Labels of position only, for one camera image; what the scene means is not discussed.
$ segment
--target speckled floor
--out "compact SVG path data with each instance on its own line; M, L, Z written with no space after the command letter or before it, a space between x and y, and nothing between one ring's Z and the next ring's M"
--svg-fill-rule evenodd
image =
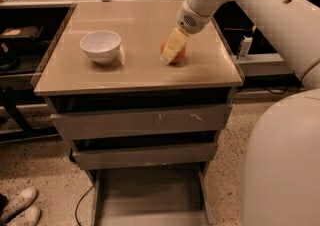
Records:
M265 91L235 96L228 124L218 140L216 157L205 177L215 226L241 225L246 142L260 115L282 98L284 95ZM50 125L45 106L25 107L21 111L35 125ZM0 109L0 116L7 116L3 109ZM9 120L0 127L0 133L15 127ZM76 205L91 183L68 156L69 146L59 137L0 144L0 192L10 197L23 188L34 186L39 190L35 204L42 211L39 225L78 225L74 215ZM78 217L83 226L90 225L93 194L91 189L79 206Z

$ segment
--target table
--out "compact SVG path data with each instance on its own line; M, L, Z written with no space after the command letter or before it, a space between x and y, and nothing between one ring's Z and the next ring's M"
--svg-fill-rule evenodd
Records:
M161 64L160 45L181 3L77 4L35 83L96 186L92 225L211 223L203 177L242 76L212 24L190 37L183 61ZM122 38L121 53L105 66L79 47L98 30Z

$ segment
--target bowl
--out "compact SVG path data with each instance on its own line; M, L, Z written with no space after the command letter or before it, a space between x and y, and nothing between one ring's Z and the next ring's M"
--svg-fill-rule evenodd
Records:
M80 40L87 57L99 64L110 63L120 52L121 37L113 31L96 31Z

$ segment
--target bottle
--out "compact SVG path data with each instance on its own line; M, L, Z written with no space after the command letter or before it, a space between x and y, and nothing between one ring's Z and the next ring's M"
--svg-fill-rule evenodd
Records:
M253 40L252 39L252 30L248 30L244 34L244 36L240 42L240 45L238 48L238 53L237 53L238 60L245 60L246 59L246 56L248 55L251 44L252 44L252 40Z

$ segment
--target white shoe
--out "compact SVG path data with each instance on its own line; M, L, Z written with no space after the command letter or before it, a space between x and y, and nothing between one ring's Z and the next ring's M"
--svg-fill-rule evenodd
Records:
M33 187L21 191L19 195L9 200L1 215L1 221L8 223L12 218L27 209L36 199L37 195L38 191Z
M35 226L39 221L41 211L36 206L30 206L11 222L7 226Z

